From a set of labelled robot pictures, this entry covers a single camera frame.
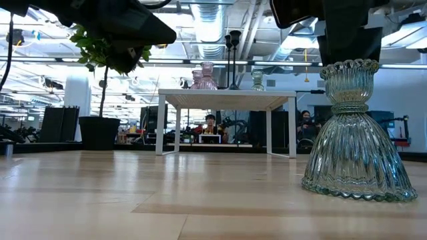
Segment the light wood floor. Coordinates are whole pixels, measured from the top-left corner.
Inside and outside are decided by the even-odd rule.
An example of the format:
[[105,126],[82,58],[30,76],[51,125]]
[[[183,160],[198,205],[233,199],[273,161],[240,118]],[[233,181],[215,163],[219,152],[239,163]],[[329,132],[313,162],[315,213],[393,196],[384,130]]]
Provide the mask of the light wood floor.
[[427,239],[419,198],[377,203],[300,187],[306,156],[58,152],[0,159],[1,240]]

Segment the cable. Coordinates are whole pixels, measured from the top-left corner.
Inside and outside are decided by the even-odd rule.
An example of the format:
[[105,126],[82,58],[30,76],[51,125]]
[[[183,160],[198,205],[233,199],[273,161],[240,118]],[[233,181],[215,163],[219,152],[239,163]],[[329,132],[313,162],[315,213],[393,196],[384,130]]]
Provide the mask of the cable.
[[12,50],[13,50],[13,13],[11,13],[11,22],[9,24],[9,48],[7,50],[7,65],[6,65],[6,71],[5,74],[3,75],[3,78],[1,79],[1,83],[0,83],[0,91],[2,90],[7,76],[9,74],[9,71],[11,70],[11,64],[12,64]]
[[168,5],[170,2],[171,2],[172,0],[165,0],[165,1],[163,1],[163,2],[161,2],[161,3],[157,3],[157,4],[149,4],[149,5],[146,5],[146,4],[143,4],[144,5],[144,7],[146,7],[147,9],[150,9],[150,10],[154,10],[154,9],[159,9],[159,8],[162,8],[162,7],[165,7],[166,5]]

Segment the ceiling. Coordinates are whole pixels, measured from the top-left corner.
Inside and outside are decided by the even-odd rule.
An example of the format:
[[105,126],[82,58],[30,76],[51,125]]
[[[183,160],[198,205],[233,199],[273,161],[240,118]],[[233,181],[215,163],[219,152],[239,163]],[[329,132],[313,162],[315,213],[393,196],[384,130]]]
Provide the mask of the ceiling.
[[[155,3],[157,1],[144,0],[142,2]],[[210,3],[209,6],[216,9],[215,21],[206,23],[203,20],[201,7],[192,4],[200,2]],[[240,44],[238,59],[320,61],[315,35],[310,32],[307,35],[310,28],[316,30],[318,26],[321,26],[316,19],[312,19],[310,24],[302,29],[295,27],[280,30],[276,27],[270,5],[266,4],[268,3],[266,0],[181,0],[180,3],[180,11],[176,8],[177,1],[154,11],[156,16],[177,32],[177,41],[165,49],[154,47],[151,51],[152,59],[210,60],[211,56],[215,59],[226,59],[223,36],[230,31],[239,30],[244,33],[244,36],[246,35],[246,40]],[[425,6],[425,1],[395,0],[385,7],[373,9],[370,19],[374,24],[385,26],[384,36],[387,37],[396,31],[396,24],[407,18],[409,13],[414,11],[425,13]],[[79,49],[69,40],[73,30],[62,26],[56,16],[43,10],[34,9],[30,9],[26,17],[15,16],[14,24],[16,29],[23,30],[25,42],[21,47],[14,48],[13,56],[16,59],[21,57],[22,61],[14,61],[12,64],[11,72],[3,88],[3,108],[0,109],[0,114],[22,111],[22,107],[18,107],[20,105],[24,105],[24,108],[28,109],[30,113],[42,112],[40,109],[46,105],[63,105],[63,91],[54,89],[55,94],[50,94],[52,89],[44,87],[43,82],[50,79],[66,87],[65,81],[68,75],[76,71],[87,72],[85,67],[72,62],[79,57]],[[0,9],[0,57],[7,56],[5,39],[8,29],[9,13]],[[383,45],[380,61],[383,63],[412,63],[419,60],[419,52],[416,49],[407,49],[407,47],[427,37],[427,24],[421,25],[416,34],[400,31],[395,35],[391,36],[396,38],[396,41],[389,37],[388,40],[392,44]],[[296,48],[306,48],[306,52],[303,49],[295,50]],[[284,59],[278,60],[275,53],[279,49],[286,50]],[[41,57],[62,58],[64,62],[55,62],[55,60],[45,62],[46,59],[38,59]],[[25,58],[31,58],[32,61],[25,61]],[[4,63],[0,59],[0,73],[4,72]],[[224,70],[223,67],[218,67],[219,72]],[[159,88],[180,88],[183,81],[187,81],[191,85],[191,71],[197,68],[199,67],[194,64],[151,63],[145,68],[137,68],[129,76],[121,76],[110,71],[105,115],[136,121],[139,119],[141,107],[157,103]],[[318,70],[318,68],[310,68],[309,71],[317,73]],[[243,71],[251,71],[251,68],[243,69]],[[280,76],[286,78],[291,73],[298,75],[304,71],[305,67],[294,67]],[[91,114],[93,115],[99,112],[101,88],[98,83],[103,79],[103,72],[103,69],[96,69],[94,76],[91,76],[93,93]],[[218,75],[216,78],[221,80],[224,75]],[[242,86],[250,86],[245,83],[245,81],[251,81],[250,77],[246,76],[242,79]],[[276,90],[280,90],[280,84],[277,86]],[[120,94],[131,95],[135,101],[128,101],[124,95]],[[174,110],[170,109],[169,112],[169,118],[174,119]],[[198,118],[202,120],[204,114],[205,111],[191,113],[196,121]]]

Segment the glass vase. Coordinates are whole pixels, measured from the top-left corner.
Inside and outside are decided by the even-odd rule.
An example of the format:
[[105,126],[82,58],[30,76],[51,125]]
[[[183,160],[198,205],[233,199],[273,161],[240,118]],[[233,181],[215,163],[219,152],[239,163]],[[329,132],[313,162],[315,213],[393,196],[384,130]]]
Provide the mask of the glass vase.
[[314,143],[303,188],[367,201],[417,198],[388,134],[365,114],[378,68],[376,61],[357,59],[321,70],[334,116]]
[[254,85],[252,86],[252,90],[255,91],[265,91],[266,89],[262,85],[262,78],[264,76],[264,72],[261,69],[254,69],[252,71],[252,80],[254,81]]
[[217,90],[218,84],[212,79],[214,64],[212,62],[203,62],[200,65],[203,77],[201,78],[199,89]]
[[201,70],[194,70],[191,73],[193,73],[193,85],[190,89],[200,89],[201,78],[203,77]]

